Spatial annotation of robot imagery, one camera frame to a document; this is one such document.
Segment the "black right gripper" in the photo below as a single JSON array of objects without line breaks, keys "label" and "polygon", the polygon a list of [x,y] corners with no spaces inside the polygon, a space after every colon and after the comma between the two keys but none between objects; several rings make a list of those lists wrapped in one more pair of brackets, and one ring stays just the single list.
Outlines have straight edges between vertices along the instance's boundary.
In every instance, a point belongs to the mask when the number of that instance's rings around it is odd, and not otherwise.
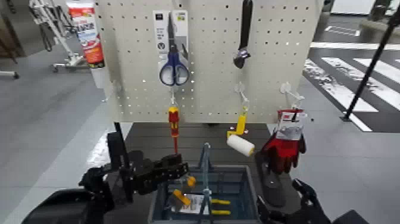
[{"label": "black right gripper", "polygon": [[297,178],[292,181],[292,186],[301,195],[301,208],[292,214],[269,210],[263,197],[257,195],[260,221],[263,224],[275,224],[275,221],[285,224],[329,224],[329,218],[325,215],[314,188]]}]

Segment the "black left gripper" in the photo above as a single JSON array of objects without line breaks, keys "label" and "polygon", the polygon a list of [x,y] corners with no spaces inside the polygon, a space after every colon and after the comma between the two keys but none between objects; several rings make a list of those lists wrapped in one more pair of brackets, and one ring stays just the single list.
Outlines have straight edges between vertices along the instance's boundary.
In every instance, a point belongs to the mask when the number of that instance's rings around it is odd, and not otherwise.
[{"label": "black left gripper", "polygon": [[188,163],[183,163],[181,154],[170,154],[160,160],[148,158],[137,164],[134,176],[134,190],[146,195],[157,190],[158,185],[179,179],[189,172]]}]

